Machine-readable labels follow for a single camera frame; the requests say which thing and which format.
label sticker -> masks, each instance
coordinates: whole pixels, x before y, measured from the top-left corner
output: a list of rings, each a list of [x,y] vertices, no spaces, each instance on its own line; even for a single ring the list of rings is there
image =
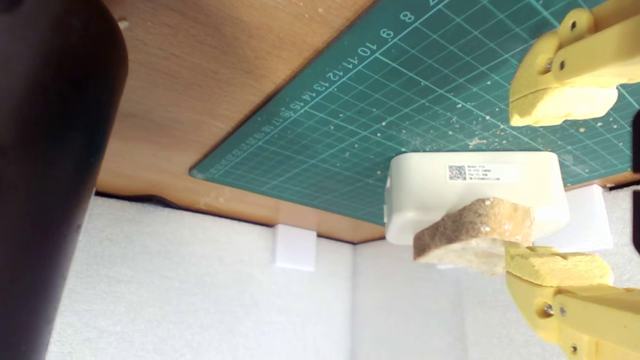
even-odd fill
[[[519,164],[448,164],[447,180],[459,183],[519,183]]]

ruler numbers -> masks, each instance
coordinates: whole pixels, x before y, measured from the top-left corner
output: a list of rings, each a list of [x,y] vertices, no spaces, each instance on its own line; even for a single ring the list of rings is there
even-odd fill
[[[401,22],[412,23],[415,20],[414,14],[411,12],[402,12],[399,15]],[[395,33],[390,29],[381,29],[379,36],[391,41],[395,36]],[[337,67],[327,72],[322,80],[314,83],[309,89],[299,94],[298,98],[291,101],[289,104],[282,106],[276,114],[270,116],[262,127],[256,131],[253,135],[247,138],[240,146],[226,155],[216,166],[207,171],[207,176],[215,176],[221,171],[225,170],[231,163],[237,160],[245,152],[254,148],[259,144],[269,133],[278,129],[285,122],[292,120],[295,116],[300,114],[311,105],[315,99],[325,94],[329,89],[336,85],[337,82],[349,76],[355,70],[362,65],[364,61],[369,59],[372,55],[377,54],[382,47],[378,47],[377,44],[365,42],[364,45],[358,47],[355,50],[353,56],[346,58]]]

grid lines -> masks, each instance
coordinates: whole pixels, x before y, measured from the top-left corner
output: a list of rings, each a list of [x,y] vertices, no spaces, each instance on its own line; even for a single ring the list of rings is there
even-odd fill
[[[404,152],[553,151],[567,186],[626,171],[640,85],[621,86],[600,119],[508,124],[531,44],[599,2],[381,0],[191,175],[382,224],[388,166]]]

